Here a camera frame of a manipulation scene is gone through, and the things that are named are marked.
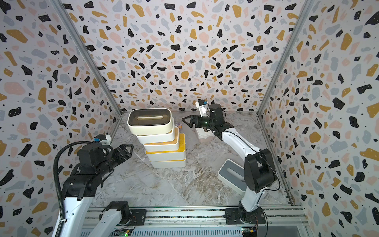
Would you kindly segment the white pink tissue box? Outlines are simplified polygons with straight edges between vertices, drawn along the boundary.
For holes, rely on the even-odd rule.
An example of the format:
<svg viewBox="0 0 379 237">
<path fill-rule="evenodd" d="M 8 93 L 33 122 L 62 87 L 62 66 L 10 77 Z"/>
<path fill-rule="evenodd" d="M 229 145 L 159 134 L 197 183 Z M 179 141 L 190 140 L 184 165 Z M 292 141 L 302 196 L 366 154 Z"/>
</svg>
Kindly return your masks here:
<svg viewBox="0 0 379 237">
<path fill-rule="evenodd" d="M 195 128 L 195 133 L 196 133 L 197 139 L 201 143 L 212 141 L 215 138 L 212 131 L 208 131 L 204 128 Z"/>
</svg>

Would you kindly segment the light bamboo lid tissue box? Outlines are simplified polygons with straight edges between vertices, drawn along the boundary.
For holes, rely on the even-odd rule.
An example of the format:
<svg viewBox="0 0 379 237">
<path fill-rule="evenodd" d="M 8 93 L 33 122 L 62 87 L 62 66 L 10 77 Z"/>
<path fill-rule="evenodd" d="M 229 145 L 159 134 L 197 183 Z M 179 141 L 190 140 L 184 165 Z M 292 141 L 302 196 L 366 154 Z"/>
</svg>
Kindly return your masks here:
<svg viewBox="0 0 379 237">
<path fill-rule="evenodd" d="M 143 144 L 147 152 L 176 151 L 179 149 L 179 129 L 175 126 L 175 138 L 171 142 Z"/>
</svg>

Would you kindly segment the dark brown lid tissue box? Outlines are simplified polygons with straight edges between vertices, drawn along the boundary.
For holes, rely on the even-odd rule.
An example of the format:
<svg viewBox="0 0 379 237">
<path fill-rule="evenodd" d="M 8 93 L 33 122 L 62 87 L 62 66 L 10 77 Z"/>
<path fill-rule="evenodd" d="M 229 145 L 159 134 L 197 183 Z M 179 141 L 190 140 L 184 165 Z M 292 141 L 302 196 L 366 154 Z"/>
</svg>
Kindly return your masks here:
<svg viewBox="0 0 379 237">
<path fill-rule="evenodd" d="M 127 119 L 127 125 L 134 135 L 158 135 L 173 130 L 172 112 L 166 108 L 137 109 Z"/>
</svg>

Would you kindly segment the yellow lid tissue box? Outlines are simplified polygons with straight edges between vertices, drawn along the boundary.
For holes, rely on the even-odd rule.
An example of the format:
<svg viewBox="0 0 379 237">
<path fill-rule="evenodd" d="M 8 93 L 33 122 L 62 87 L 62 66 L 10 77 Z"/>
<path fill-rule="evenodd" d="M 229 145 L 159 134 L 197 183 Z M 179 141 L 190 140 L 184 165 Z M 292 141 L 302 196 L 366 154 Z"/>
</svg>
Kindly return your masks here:
<svg viewBox="0 0 379 237">
<path fill-rule="evenodd" d="M 176 151 L 145 152 L 151 162 L 182 161 L 186 159 L 185 134 L 179 134 L 179 149 Z"/>
<path fill-rule="evenodd" d="M 151 162 L 154 168 L 183 168 L 186 166 L 186 159 L 176 161 Z"/>
</svg>

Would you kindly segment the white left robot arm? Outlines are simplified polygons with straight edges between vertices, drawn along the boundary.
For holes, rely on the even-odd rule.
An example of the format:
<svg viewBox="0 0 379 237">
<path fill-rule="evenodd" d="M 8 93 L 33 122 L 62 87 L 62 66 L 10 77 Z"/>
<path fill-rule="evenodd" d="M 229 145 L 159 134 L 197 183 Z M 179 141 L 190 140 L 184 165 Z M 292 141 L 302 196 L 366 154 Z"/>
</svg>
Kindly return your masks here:
<svg viewBox="0 0 379 237">
<path fill-rule="evenodd" d="M 61 184 L 59 180 L 59 159 L 62 154 L 76 145 L 79 163 L 71 175 Z M 55 237 L 77 237 L 83 227 L 84 217 L 89 209 L 97 188 L 113 174 L 115 168 L 132 157 L 134 146 L 122 144 L 116 148 L 101 142 L 79 141 L 63 147 L 53 163 L 53 180 L 58 197 L 59 216 L 53 231 Z"/>
</svg>

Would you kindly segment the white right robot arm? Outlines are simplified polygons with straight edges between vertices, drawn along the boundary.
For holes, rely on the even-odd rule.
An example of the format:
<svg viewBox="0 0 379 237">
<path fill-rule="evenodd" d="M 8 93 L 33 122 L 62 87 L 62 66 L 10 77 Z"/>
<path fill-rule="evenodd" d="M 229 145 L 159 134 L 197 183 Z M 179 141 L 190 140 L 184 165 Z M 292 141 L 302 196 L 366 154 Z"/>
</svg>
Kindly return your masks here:
<svg viewBox="0 0 379 237">
<path fill-rule="evenodd" d="M 238 209 L 227 219 L 239 220 L 242 223 L 257 220 L 263 194 L 269 191 L 270 186 L 278 179 L 271 152 L 268 149 L 259 149 L 243 138 L 232 124 L 225 121 L 225 109 L 220 104 L 208 104 L 205 100 L 199 100 L 195 105 L 200 114 L 187 116 L 182 121 L 189 127 L 211 131 L 214 136 L 233 148 L 244 161 L 242 180 L 235 176 L 229 178 L 223 176 L 228 169 L 237 172 L 228 166 L 228 163 L 236 165 L 231 160 L 227 160 L 219 170 L 219 179 L 227 186 L 240 191 L 246 187 Z"/>
</svg>

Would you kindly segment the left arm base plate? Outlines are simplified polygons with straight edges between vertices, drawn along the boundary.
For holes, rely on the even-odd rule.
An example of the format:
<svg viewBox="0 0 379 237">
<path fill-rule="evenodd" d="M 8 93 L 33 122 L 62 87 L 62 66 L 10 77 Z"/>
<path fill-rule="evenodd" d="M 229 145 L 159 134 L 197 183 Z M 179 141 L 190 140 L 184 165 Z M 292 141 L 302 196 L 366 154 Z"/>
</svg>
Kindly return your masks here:
<svg viewBox="0 0 379 237">
<path fill-rule="evenodd" d="M 131 209 L 127 211 L 109 209 L 102 212 L 101 224 L 108 227 L 144 226 L 147 216 L 146 209 Z"/>
</svg>

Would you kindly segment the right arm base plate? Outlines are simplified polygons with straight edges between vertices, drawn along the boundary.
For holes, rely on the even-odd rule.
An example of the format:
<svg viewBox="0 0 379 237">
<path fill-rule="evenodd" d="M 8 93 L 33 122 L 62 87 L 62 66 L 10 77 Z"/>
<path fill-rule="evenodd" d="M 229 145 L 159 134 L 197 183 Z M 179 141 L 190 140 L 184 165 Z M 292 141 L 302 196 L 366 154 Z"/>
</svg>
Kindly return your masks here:
<svg viewBox="0 0 379 237">
<path fill-rule="evenodd" d="M 264 210 L 260 207 L 252 212 L 246 212 L 243 208 L 227 208 L 225 209 L 224 218 L 227 225 L 256 225 L 266 223 Z"/>
</svg>

